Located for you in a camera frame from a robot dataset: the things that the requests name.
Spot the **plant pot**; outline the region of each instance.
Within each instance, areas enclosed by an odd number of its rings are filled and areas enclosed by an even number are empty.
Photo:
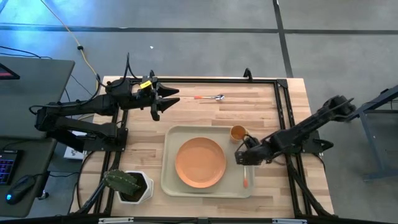
[[[137,179],[137,185],[141,187],[133,196],[116,192],[120,203],[139,205],[154,194],[154,181],[143,171],[127,170],[125,173],[132,175]]]

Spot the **computer mouse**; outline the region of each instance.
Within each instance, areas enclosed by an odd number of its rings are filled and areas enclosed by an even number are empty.
[[[15,205],[20,202],[25,194],[35,185],[36,180],[31,175],[21,177],[15,184],[11,186],[6,194],[6,202],[9,205]]]

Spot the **cactus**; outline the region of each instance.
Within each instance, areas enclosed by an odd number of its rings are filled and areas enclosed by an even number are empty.
[[[141,188],[136,184],[137,179],[120,170],[105,172],[104,182],[107,187],[131,196]]]

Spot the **keyboard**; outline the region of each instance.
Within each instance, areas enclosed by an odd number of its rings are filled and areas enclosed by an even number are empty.
[[[18,150],[4,150],[0,152],[0,185],[9,185],[16,169],[21,152]]]

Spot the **orange cup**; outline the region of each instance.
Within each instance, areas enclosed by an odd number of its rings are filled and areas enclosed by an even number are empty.
[[[246,128],[240,125],[235,125],[231,128],[229,135],[231,136],[231,142],[234,144],[239,143],[244,139],[244,135],[248,134]]]

